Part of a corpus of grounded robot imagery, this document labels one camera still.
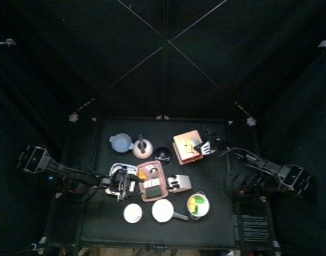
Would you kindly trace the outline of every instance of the black tent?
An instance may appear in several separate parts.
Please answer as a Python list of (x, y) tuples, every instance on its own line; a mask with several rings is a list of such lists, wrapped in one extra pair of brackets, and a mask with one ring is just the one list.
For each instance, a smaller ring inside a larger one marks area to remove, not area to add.
[(261, 153), (318, 181), (271, 202), (286, 255), (326, 255), (326, 1), (0, 1), (0, 252), (39, 241), (71, 114), (257, 119)]

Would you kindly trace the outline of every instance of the tray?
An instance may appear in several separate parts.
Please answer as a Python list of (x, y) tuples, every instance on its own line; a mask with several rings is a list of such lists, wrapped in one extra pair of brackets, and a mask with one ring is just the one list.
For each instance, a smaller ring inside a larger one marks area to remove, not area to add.
[[(146, 183), (139, 183), (139, 188), (140, 188), (140, 192), (142, 192), (142, 199), (144, 202), (152, 202), (156, 201), (164, 197), (168, 196), (168, 190), (167, 190), (167, 184), (166, 184), (166, 177), (164, 177), (164, 172), (163, 172), (163, 168), (162, 168), (162, 164), (159, 161), (150, 161), (146, 162), (140, 165), (138, 165), (138, 174), (140, 174), (140, 172), (144, 173), (146, 177), (147, 177), (147, 182)], [(160, 195), (155, 196), (155, 197), (150, 197), (148, 196), (148, 191), (156, 188), (160, 189)]]

